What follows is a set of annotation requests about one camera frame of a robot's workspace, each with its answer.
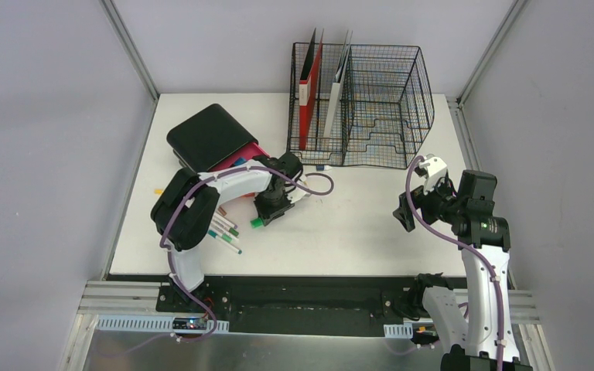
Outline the red notebook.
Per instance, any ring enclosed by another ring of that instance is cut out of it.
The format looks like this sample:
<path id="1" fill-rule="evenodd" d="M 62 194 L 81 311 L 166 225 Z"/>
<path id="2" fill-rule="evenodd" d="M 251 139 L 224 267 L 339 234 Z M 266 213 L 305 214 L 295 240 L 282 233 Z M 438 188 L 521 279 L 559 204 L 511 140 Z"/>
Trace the red notebook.
<path id="1" fill-rule="evenodd" d="M 299 79 L 299 150 L 306 150 L 312 115 L 316 103 L 322 45 L 312 32 Z"/>

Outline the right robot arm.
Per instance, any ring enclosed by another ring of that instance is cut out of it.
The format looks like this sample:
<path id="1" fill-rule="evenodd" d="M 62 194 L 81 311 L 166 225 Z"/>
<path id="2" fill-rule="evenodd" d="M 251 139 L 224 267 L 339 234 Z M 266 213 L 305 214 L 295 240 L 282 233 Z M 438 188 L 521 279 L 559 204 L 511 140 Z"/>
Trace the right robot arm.
<path id="1" fill-rule="evenodd" d="M 443 349 L 442 370 L 529 370 L 521 360 L 510 318 L 508 222 L 493 215 L 497 177 L 466 170 L 454 185 L 442 170 L 429 175 L 409 169 L 425 184 L 399 196 L 394 217 L 408 231 L 417 224 L 453 243 L 466 272 L 466 315 L 456 304 L 452 282 L 443 274 L 418 274 L 397 298 L 393 311 L 402 318 L 430 318 Z"/>

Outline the small blue white cap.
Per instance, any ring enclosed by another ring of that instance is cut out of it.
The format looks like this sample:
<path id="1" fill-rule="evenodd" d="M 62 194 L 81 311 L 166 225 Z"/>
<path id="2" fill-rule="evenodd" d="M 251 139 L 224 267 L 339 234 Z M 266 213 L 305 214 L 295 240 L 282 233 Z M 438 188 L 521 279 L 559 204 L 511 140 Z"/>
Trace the small blue white cap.
<path id="1" fill-rule="evenodd" d="M 318 172 L 326 172 L 326 171 L 330 171 L 333 167 L 330 165 L 317 165 L 316 166 L 316 171 Z"/>

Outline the aluminium frame rail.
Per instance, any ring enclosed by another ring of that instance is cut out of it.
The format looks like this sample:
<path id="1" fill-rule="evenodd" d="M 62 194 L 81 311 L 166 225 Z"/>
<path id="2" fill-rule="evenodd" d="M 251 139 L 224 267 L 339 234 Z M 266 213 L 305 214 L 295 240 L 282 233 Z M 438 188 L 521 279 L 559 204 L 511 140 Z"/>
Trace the aluminium frame rail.
<path id="1" fill-rule="evenodd" d="M 155 313 L 161 284 L 157 282 L 88 281 L 79 314 L 147 315 Z"/>

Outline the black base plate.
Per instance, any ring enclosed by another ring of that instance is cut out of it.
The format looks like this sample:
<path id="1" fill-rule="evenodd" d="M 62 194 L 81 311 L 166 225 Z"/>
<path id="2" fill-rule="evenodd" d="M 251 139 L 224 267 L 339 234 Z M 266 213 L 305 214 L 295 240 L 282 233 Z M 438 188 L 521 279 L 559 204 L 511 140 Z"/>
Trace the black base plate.
<path id="1" fill-rule="evenodd" d="M 230 332 L 381 337 L 423 276 L 207 276 L 193 291 Z"/>

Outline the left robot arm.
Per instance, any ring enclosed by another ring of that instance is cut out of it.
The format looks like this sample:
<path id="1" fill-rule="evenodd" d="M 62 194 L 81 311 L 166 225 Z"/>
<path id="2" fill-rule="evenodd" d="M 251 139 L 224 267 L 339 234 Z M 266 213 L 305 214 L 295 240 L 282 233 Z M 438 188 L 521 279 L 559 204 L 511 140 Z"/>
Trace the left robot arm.
<path id="1" fill-rule="evenodd" d="M 216 209 L 233 199 L 254 194 L 262 226 L 283 216 L 294 204 L 287 181 L 303 174 L 303 165 L 291 152 L 279 158 L 257 155 L 218 172 L 196 173 L 181 168 L 152 207 L 150 217 L 161 235 L 160 247 L 169 251 L 172 280 L 179 285 L 175 301 L 186 312 L 199 311 L 205 302 L 199 244 L 207 237 Z"/>

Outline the black pink drawer unit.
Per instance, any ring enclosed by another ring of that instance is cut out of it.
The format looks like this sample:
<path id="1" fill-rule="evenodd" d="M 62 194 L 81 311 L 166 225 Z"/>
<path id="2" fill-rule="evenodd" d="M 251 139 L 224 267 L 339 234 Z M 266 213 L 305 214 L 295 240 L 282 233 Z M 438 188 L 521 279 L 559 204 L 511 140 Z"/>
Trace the black pink drawer unit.
<path id="1" fill-rule="evenodd" d="M 188 170 L 179 170 L 166 186 L 163 196 L 181 200 L 192 187 L 181 185 L 191 174 L 212 172 L 217 174 L 242 165 L 258 165 L 253 158 L 268 154 L 258 140 L 220 104 L 211 104 L 169 131 L 166 140 L 176 157 Z M 272 174 L 263 171 L 245 171 L 210 182 L 206 189 L 218 188 L 219 202 L 225 203 L 249 193 L 264 192 L 271 185 Z"/>

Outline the teal tipped white pen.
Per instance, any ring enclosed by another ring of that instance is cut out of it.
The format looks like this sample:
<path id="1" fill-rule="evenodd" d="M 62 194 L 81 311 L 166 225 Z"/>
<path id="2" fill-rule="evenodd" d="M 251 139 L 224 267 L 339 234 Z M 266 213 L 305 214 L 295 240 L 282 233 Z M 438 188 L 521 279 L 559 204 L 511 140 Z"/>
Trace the teal tipped white pen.
<path id="1" fill-rule="evenodd" d="M 228 248 L 235 252 L 235 254 L 241 255 L 243 253 L 240 248 L 234 245 L 232 239 L 228 235 L 223 235 L 222 233 L 218 233 L 215 230 L 208 230 L 207 234 L 213 239 L 225 244 Z"/>

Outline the grey notebook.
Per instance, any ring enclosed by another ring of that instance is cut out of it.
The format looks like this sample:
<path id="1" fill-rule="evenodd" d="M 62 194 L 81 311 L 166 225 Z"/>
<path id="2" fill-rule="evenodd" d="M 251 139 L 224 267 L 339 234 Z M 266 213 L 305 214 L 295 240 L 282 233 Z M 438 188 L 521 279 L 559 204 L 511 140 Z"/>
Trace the grey notebook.
<path id="1" fill-rule="evenodd" d="M 352 38 L 353 31 L 347 30 L 339 62 L 332 80 L 332 86 L 329 95 L 329 106 L 327 109 L 326 122 L 323 132 L 324 138 L 331 138 L 331 131 L 333 129 L 333 123 L 336 118 L 336 112 L 344 85 L 344 76 L 347 68 L 347 60 Z"/>

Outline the green highlighter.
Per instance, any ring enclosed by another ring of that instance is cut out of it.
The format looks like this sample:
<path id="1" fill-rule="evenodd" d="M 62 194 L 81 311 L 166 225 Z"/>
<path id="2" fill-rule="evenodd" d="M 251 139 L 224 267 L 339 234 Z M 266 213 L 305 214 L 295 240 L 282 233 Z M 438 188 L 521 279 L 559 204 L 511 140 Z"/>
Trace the green highlighter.
<path id="1" fill-rule="evenodd" d="M 255 219 L 253 219 L 253 220 L 251 220 L 251 221 L 250 221 L 250 225 L 251 225 L 251 227 L 252 227 L 253 229 L 255 229 L 255 228 L 262 227 L 262 226 L 264 226 L 265 224 L 264 224 L 264 221 L 263 221 L 263 219 L 262 219 L 262 218 L 260 218 L 260 217 L 257 217 L 257 218 L 255 218 Z"/>

